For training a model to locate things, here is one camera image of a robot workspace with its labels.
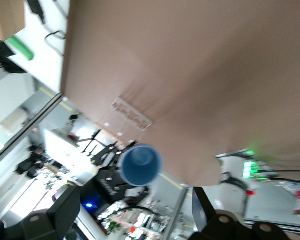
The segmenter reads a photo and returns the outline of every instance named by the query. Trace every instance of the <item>bolt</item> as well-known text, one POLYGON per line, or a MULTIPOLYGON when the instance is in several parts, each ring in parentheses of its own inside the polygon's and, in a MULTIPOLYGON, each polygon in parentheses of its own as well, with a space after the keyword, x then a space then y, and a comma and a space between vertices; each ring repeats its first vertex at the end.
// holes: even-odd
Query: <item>bolt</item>
POLYGON ((221 216, 219 217, 220 222, 222 222, 223 224, 227 224, 229 223, 229 218, 227 218, 226 216, 221 216))
POLYGON ((267 232, 267 233, 272 231, 271 227, 265 223, 261 224, 259 227, 262 231, 267 232))
POLYGON ((40 217, 39 216, 33 216, 32 218, 30 218, 30 222, 36 222, 36 221, 38 221, 40 219, 40 217))

